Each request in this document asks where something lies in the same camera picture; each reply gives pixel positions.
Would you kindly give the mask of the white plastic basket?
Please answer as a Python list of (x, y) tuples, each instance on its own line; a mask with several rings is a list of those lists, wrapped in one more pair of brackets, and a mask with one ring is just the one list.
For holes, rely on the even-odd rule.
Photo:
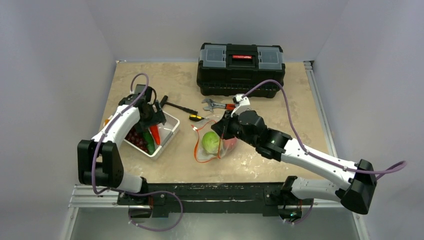
[(131, 146), (136, 151), (140, 152), (142, 155), (146, 156), (147, 158), (150, 158), (152, 160), (156, 160), (159, 158), (159, 156), (162, 154), (162, 152), (165, 150), (165, 148), (169, 145), (169, 143), (172, 141), (174, 136), (177, 134), (180, 126), (180, 120), (173, 115), (169, 114), (168, 112), (164, 111), (164, 115), (166, 117), (166, 123), (164, 125), (159, 124), (158, 130), (160, 134), (160, 145), (156, 145), (156, 150), (154, 154), (150, 155), (141, 149), (138, 149), (135, 145), (131, 144), (126, 139), (123, 140), (124, 143)]

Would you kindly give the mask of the green cabbage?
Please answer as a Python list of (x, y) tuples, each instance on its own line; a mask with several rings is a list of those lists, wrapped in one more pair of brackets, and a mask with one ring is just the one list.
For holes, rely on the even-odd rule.
[(219, 151), (220, 141), (220, 137), (214, 131), (209, 131), (203, 135), (201, 144), (206, 153), (216, 155)]

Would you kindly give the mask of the clear zip top bag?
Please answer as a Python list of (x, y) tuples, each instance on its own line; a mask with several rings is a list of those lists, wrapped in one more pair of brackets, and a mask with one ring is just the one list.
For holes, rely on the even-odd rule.
[(197, 141), (194, 146), (193, 156), (198, 163), (208, 163), (214, 159), (221, 159), (231, 152), (237, 145), (237, 139), (221, 139), (212, 130), (212, 126), (221, 118), (217, 114), (207, 117), (190, 115), (191, 127), (195, 131)]

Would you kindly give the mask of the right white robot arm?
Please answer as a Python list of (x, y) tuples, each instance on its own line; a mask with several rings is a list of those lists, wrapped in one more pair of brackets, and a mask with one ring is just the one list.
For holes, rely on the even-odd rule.
[(369, 213), (377, 186), (369, 161), (343, 160), (307, 147), (289, 134), (267, 127), (254, 110), (239, 115), (227, 110), (211, 129), (224, 140), (237, 138), (247, 143), (266, 159), (296, 165), (325, 178), (335, 187), (329, 190), (328, 199), (354, 213)]

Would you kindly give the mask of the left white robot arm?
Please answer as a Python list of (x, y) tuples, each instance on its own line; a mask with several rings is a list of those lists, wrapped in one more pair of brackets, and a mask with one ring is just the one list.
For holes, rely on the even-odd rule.
[(119, 101), (116, 112), (99, 133), (78, 143), (77, 172), (81, 184), (91, 185), (97, 194), (97, 187), (127, 192), (138, 205), (148, 201), (149, 191), (143, 187), (146, 180), (124, 171), (119, 148), (131, 130), (141, 135), (152, 126), (166, 123), (159, 101), (151, 101), (155, 92), (150, 86), (138, 84), (134, 92)]

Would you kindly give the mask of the black hammer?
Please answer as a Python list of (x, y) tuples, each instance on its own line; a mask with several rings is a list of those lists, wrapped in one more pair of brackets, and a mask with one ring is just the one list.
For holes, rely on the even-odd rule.
[(198, 114), (198, 111), (196, 111), (196, 110), (193, 110), (193, 109), (190, 109), (190, 108), (187, 108), (187, 107), (183, 107), (183, 106), (180, 106), (180, 105), (177, 105), (177, 104), (174, 104), (174, 103), (169, 102), (168, 101), (168, 98), (169, 97), (167, 95), (164, 95), (163, 98), (161, 99), (159, 105), (162, 108), (164, 107), (164, 105), (168, 105), (168, 106), (172, 106), (174, 108), (177, 108), (179, 110), (182, 110), (182, 111), (184, 111), (184, 112), (186, 112), (188, 114), (191, 114), (191, 115), (197, 115)]

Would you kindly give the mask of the purple grape bunch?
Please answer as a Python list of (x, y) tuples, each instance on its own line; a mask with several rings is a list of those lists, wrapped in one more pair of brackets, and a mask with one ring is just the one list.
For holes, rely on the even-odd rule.
[(128, 132), (125, 139), (143, 152), (147, 154), (150, 153), (148, 149), (148, 142), (145, 140), (143, 134), (139, 134), (134, 128)]

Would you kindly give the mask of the green cucumber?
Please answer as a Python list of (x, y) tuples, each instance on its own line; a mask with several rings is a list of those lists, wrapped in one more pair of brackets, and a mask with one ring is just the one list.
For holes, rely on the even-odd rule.
[(152, 134), (148, 130), (146, 130), (142, 133), (142, 135), (145, 140), (145, 145), (148, 150), (148, 154), (153, 155), (154, 152), (156, 151), (156, 146), (155, 146), (155, 141)]

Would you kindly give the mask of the yellow black screwdriver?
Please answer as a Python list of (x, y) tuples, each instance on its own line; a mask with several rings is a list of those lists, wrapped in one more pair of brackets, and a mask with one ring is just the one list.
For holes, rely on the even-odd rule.
[(190, 114), (188, 119), (192, 122), (200, 122), (205, 120), (204, 117), (195, 114)]

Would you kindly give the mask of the black plastic toolbox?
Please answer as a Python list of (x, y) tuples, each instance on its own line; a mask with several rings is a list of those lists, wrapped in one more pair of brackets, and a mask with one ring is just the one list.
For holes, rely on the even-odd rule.
[(286, 65), (279, 45), (203, 43), (196, 83), (204, 96), (245, 94), (274, 98), (280, 88), (267, 80), (284, 84)]

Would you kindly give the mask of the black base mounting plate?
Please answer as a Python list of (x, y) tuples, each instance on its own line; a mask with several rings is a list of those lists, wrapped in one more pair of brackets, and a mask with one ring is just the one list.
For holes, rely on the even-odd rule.
[(152, 196), (119, 194), (117, 204), (139, 208), (135, 217), (166, 218), (170, 213), (261, 214), (297, 220), (302, 208), (313, 204), (300, 200), (284, 182), (244, 183), (149, 183)]

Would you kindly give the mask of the aluminium frame rail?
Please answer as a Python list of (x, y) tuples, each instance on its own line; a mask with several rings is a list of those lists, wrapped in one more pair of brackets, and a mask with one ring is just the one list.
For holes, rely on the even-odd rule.
[[(68, 208), (147, 208), (148, 205), (130, 205), (132, 203), (118, 203), (120, 194), (114, 191), (105, 191), (102, 194), (95, 194), (90, 186), (75, 185), (68, 203)], [(315, 199), (313, 208), (344, 208), (341, 203)]]

